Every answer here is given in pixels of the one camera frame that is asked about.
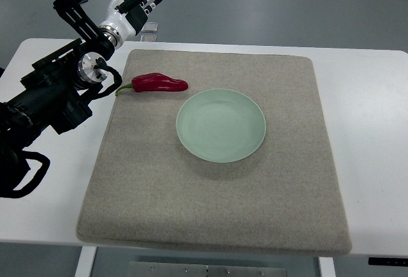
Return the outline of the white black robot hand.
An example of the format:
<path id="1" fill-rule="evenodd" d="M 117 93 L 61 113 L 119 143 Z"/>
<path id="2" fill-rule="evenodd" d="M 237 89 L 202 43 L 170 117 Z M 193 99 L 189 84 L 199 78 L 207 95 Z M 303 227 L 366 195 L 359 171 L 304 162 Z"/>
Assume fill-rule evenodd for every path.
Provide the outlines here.
<path id="1" fill-rule="evenodd" d="M 136 36 L 148 16 L 163 0 L 111 0 L 106 19 L 99 25 L 101 32 L 115 48 Z"/>

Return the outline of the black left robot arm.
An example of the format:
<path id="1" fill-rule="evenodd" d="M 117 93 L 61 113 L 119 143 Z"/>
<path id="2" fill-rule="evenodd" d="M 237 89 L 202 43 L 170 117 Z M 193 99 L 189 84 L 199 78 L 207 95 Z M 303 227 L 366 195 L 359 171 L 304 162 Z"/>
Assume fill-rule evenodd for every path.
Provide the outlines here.
<path id="1" fill-rule="evenodd" d="M 54 9 L 79 35 L 33 63 L 22 77 L 24 91 L 1 104 L 1 197 L 22 198 L 44 178 L 50 160 L 26 151 L 51 126 L 58 134 L 90 118 L 89 104 L 121 84 L 120 74 L 106 61 L 115 47 L 87 16 L 88 0 L 55 0 Z"/>

